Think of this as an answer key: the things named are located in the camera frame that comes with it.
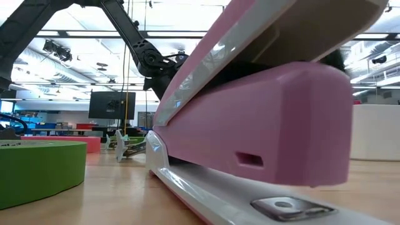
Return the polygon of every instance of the black robotic arm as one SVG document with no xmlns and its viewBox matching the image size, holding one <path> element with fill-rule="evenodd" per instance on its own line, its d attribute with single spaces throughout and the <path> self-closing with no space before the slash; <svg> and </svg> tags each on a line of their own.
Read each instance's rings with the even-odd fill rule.
<svg viewBox="0 0 400 225">
<path fill-rule="evenodd" d="M 25 0 L 0 27 L 0 93 L 11 84 L 14 61 L 51 19 L 53 14 L 72 4 L 101 8 L 129 48 L 138 71 L 145 77 L 144 90 L 150 88 L 159 99 L 182 63 L 161 53 L 139 30 L 123 8 L 122 0 Z"/>
</svg>

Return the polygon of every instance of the white plastic base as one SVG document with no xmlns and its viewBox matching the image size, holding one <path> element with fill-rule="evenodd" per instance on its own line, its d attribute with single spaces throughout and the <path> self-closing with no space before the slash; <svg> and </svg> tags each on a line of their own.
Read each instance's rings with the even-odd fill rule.
<svg viewBox="0 0 400 225">
<path fill-rule="evenodd" d="M 195 164 L 170 166 L 167 148 L 161 138 L 150 131 L 146 141 L 146 167 L 208 223 L 282 225 L 282 222 L 272 220 L 255 210 L 250 203 L 262 198 L 291 196 L 338 210 L 337 213 L 324 217 L 289 222 L 292 225 L 389 224 L 294 194 L 277 185 L 232 176 Z"/>
</svg>

